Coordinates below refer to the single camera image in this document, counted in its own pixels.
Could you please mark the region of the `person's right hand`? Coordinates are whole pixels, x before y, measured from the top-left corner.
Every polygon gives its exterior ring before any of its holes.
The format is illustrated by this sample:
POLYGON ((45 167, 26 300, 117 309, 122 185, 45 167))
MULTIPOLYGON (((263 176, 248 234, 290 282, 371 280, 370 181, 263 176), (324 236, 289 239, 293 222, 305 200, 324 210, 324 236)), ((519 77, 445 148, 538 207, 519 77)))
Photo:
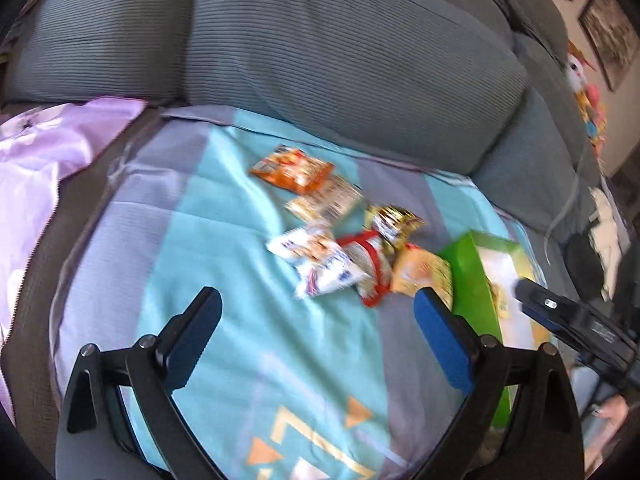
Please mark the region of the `person's right hand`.
POLYGON ((608 420, 614 426, 620 426, 627 418, 628 404, 620 394, 616 394, 596 408, 593 415, 608 420))

